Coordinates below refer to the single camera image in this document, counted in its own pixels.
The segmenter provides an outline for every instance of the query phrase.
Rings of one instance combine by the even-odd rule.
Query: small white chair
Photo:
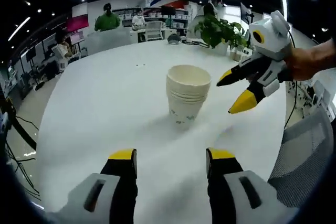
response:
[[[146,41],[151,40],[162,40],[162,22],[161,21],[152,21],[146,23],[145,30]]]
[[[58,46],[54,46],[52,48],[52,51],[54,52],[56,58],[58,59],[58,66],[59,66],[59,71],[64,72],[64,70],[67,68],[69,65],[69,60],[78,57],[78,59],[81,58],[80,52],[74,54],[71,58],[66,58],[65,55],[61,52]]]

